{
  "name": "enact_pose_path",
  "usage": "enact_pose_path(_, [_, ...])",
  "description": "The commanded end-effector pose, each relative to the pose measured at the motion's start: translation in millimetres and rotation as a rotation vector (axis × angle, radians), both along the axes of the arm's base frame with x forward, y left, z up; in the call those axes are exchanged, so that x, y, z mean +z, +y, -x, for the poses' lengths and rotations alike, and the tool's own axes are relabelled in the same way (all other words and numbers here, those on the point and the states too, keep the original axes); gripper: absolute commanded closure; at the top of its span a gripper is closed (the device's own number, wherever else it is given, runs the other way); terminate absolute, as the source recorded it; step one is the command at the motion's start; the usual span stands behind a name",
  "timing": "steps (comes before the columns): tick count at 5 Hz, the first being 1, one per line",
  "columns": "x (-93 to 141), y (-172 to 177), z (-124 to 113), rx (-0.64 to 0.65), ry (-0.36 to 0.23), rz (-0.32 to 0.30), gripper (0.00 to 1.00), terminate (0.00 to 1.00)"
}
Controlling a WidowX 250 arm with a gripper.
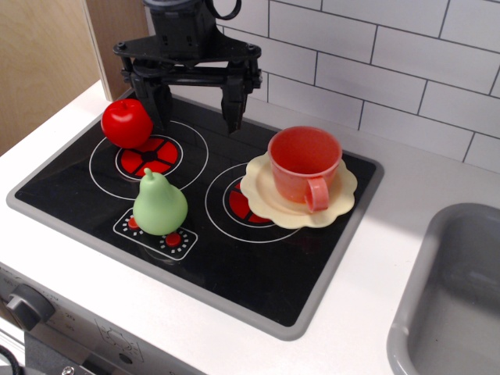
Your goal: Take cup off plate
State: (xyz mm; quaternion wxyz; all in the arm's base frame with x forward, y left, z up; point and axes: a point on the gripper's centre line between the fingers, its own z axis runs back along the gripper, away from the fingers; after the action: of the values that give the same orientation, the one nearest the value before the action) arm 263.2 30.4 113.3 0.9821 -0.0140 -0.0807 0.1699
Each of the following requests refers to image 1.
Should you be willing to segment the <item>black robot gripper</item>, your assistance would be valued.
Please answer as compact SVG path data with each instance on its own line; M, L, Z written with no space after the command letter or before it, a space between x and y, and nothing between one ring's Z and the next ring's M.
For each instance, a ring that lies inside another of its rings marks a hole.
M171 120L169 85L221 87L221 108L228 133L241 128L247 94L262 83L261 48L222 34L217 20L232 20L239 9L223 16L216 9L150 9L155 34L113 47L123 79L157 130Z

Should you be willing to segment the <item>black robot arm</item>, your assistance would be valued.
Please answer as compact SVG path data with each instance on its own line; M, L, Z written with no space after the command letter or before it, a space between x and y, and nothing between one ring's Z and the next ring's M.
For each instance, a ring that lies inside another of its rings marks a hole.
M259 46L224 35L211 1L146 1L154 35L117 43L122 75L157 127L171 118L173 85L219 87L229 133L240 129L248 95L260 88Z

